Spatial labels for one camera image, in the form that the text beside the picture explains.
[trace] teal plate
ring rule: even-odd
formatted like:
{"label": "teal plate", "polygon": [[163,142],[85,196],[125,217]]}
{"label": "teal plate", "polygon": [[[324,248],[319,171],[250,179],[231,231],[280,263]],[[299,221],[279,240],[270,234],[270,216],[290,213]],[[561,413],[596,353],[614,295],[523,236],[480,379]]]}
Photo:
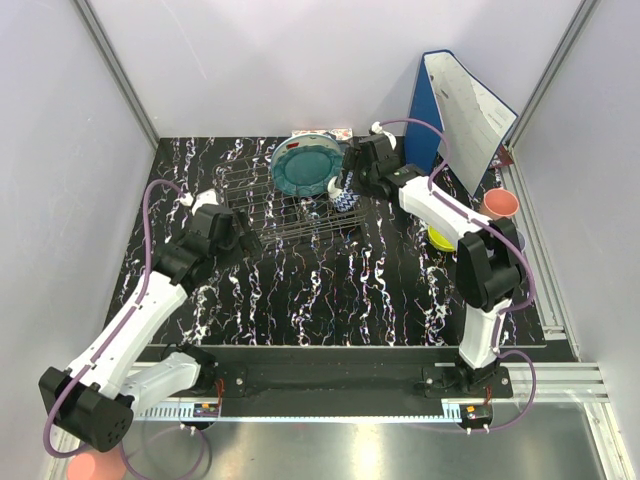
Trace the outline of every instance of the teal plate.
{"label": "teal plate", "polygon": [[276,188],[286,195],[309,197],[327,191],[342,168],[340,145],[330,137],[305,134],[280,144],[271,157]]}

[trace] dish rack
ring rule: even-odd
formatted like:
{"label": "dish rack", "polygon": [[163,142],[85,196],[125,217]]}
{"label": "dish rack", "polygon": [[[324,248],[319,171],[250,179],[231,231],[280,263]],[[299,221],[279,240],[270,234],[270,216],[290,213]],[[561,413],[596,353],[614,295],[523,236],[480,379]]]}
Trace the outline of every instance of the dish rack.
{"label": "dish rack", "polygon": [[267,155],[224,162],[214,175],[225,205],[247,214],[264,250],[327,238],[340,241],[359,231],[371,207],[368,199],[361,197],[352,210],[338,212],[326,193],[285,195],[273,184]]}

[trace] pink cup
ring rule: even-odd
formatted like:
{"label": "pink cup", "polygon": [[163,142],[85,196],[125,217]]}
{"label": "pink cup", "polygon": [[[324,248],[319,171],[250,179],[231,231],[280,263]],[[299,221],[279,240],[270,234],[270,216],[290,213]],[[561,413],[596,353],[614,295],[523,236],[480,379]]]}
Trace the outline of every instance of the pink cup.
{"label": "pink cup", "polygon": [[480,205],[480,213],[492,220],[502,217],[513,217],[520,209],[518,198],[504,188],[492,188],[484,194]]}
{"label": "pink cup", "polygon": [[67,480],[122,480],[126,473],[120,447],[115,447],[106,453],[91,450],[75,457],[67,468]]}

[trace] gray wall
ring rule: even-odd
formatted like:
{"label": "gray wall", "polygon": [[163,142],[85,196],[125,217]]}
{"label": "gray wall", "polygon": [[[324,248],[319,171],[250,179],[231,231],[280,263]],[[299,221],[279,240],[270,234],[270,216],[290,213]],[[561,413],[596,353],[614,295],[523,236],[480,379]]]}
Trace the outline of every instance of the gray wall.
{"label": "gray wall", "polygon": [[90,1],[165,137],[365,133],[407,115],[420,54],[439,48],[519,110],[580,3]]}
{"label": "gray wall", "polygon": [[71,2],[0,15],[0,471],[42,478],[37,388],[99,332],[151,147]]}
{"label": "gray wall", "polygon": [[640,471],[640,3],[602,2],[516,146],[582,356]]}

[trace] metal base plate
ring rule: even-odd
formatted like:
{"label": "metal base plate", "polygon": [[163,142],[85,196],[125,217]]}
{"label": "metal base plate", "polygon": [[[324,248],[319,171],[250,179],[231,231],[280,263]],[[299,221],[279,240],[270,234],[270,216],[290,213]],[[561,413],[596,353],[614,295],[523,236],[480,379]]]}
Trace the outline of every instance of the metal base plate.
{"label": "metal base plate", "polygon": [[424,394],[427,398],[477,398],[486,399],[486,386],[491,387],[491,398],[512,398],[513,388],[511,377],[506,367],[498,367],[496,375],[488,380],[488,384],[482,388],[463,392],[457,385],[450,385],[447,378],[453,377],[455,367],[424,367],[422,369],[422,382]]}
{"label": "metal base plate", "polygon": [[244,397],[247,384],[247,366],[240,362],[221,363],[216,369],[216,376],[224,382],[225,398]]}

